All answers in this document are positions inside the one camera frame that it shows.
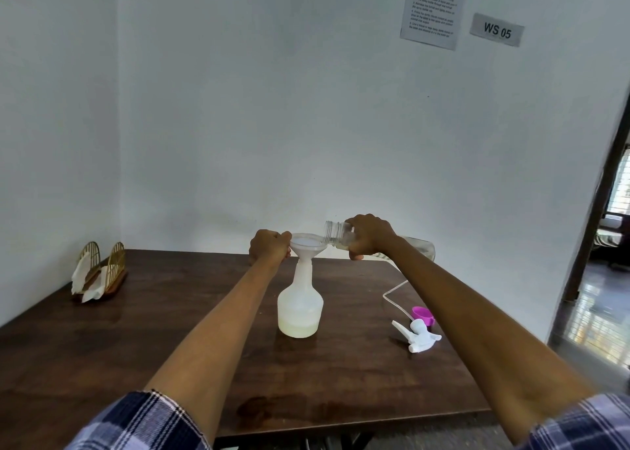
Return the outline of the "clear plastic bottle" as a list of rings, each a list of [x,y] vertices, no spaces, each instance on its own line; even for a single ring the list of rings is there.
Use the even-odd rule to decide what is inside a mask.
[[[328,245],[348,251],[349,245],[356,239],[356,234],[349,223],[327,221],[325,224],[324,237],[324,241]],[[403,239],[429,260],[435,260],[435,246],[433,243],[408,236],[404,236]]]

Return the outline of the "translucent white spray bottle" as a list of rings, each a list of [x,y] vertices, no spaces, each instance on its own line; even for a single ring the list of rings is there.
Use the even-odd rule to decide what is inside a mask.
[[[279,330],[296,339],[314,335],[319,328],[323,306],[322,295],[312,285],[312,259],[300,258],[293,282],[277,299]]]

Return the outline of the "white paper napkins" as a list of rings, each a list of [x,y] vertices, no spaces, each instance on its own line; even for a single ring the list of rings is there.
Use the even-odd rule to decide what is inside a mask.
[[[88,288],[84,290],[84,287],[88,284],[88,274],[91,270],[91,257],[88,254],[84,254],[78,261],[72,276],[71,294],[73,299],[80,299],[82,304],[101,299],[105,294],[107,269],[107,266],[99,267],[98,275],[95,276],[92,284],[88,285]]]

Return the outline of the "person's right hand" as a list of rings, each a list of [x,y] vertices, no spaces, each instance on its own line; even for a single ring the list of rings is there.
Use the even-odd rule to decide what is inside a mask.
[[[390,223],[372,214],[356,215],[345,222],[353,227],[356,234],[349,249],[362,250],[365,256],[382,254],[391,259],[396,257],[399,237]]]

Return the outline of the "plaid left shirt sleeve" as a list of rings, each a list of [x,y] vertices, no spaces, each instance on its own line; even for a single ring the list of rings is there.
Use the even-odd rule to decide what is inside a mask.
[[[213,450],[186,410],[156,391],[133,391],[115,401],[64,450]]]

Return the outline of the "wooden sofa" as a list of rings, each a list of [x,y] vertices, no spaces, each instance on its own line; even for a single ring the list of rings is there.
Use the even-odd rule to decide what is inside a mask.
[[[630,215],[606,214],[602,217],[589,259],[630,272]]]

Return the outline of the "purple bottle cap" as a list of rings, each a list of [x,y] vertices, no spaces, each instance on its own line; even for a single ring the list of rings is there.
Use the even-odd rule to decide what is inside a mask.
[[[428,330],[431,330],[431,327],[435,324],[435,317],[432,312],[423,306],[414,306],[411,309],[411,316],[413,320],[421,320],[424,322],[425,326]]]

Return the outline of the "printed paper sheet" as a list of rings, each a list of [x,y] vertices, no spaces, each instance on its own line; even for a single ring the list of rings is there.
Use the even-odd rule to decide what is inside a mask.
[[[405,0],[400,38],[455,50],[466,0]]]

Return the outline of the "plaid right shirt sleeve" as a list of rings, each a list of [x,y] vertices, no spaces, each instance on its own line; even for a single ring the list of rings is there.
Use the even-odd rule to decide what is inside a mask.
[[[584,399],[534,427],[515,450],[630,450],[630,396]]]

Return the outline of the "dark wooden door frame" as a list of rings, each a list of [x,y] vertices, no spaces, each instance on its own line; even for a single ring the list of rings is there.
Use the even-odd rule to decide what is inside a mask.
[[[565,287],[560,298],[560,303],[574,301],[579,294],[579,285],[585,273],[588,258],[591,253],[595,234],[601,218],[605,215],[607,203],[612,192],[618,167],[621,162],[626,141],[630,136],[630,85],[626,92],[626,100],[618,120],[618,127],[605,156],[603,167],[600,171],[595,193],[587,214],[582,238],[579,240],[577,254],[570,268]]]

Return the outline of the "plaid shirt sleeve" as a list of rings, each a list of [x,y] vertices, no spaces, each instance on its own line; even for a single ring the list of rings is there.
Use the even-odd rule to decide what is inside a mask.
[[[630,396],[584,399],[534,427],[515,450],[630,450]]]
[[[213,450],[186,410],[156,391],[133,391],[115,401],[64,450]]]

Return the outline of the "white plastic funnel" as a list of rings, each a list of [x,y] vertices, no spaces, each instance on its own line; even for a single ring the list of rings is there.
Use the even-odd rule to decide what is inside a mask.
[[[311,233],[293,233],[289,242],[290,250],[298,258],[298,264],[311,263],[311,260],[327,247],[328,243],[324,237]]]

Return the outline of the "person's left forearm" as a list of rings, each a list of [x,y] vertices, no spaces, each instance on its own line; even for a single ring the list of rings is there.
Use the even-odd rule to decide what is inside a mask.
[[[210,444],[264,294],[286,258],[258,258],[146,385],[181,406]]]

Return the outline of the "barred window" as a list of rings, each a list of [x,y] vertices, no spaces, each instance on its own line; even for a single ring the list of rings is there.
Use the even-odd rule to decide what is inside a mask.
[[[630,216],[630,142],[624,147],[610,191],[606,213]]]

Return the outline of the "person's left hand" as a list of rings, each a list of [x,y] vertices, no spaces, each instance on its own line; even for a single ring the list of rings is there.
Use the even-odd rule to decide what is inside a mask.
[[[280,262],[279,235],[281,233],[269,229],[256,231],[249,245],[249,264],[267,262],[278,266]]]

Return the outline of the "grey label sign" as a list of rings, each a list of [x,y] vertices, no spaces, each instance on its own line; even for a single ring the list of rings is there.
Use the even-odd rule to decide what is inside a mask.
[[[518,48],[521,44],[525,26],[475,13],[470,34],[484,40]]]

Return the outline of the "person's right forearm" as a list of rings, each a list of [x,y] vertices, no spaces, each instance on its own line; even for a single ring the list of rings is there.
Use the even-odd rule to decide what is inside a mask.
[[[396,235],[375,241],[437,319],[513,444],[595,387],[515,319]]]

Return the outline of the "white spray trigger head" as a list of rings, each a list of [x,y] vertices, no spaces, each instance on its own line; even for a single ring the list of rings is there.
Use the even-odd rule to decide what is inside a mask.
[[[418,354],[430,350],[437,342],[442,339],[442,335],[433,333],[431,330],[428,330],[424,322],[422,322],[421,320],[414,321],[413,317],[411,316],[411,311],[405,310],[405,308],[400,306],[389,297],[390,294],[405,286],[406,284],[408,284],[407,280],[389,289],[382,294],[382,299],[386,303],[395,307],[398,311],[401,311],[405,315],[405,317],[409,319],[408,325],[404,325],[396,320],[392,320],[391,324],[408,343],[409,353]]]

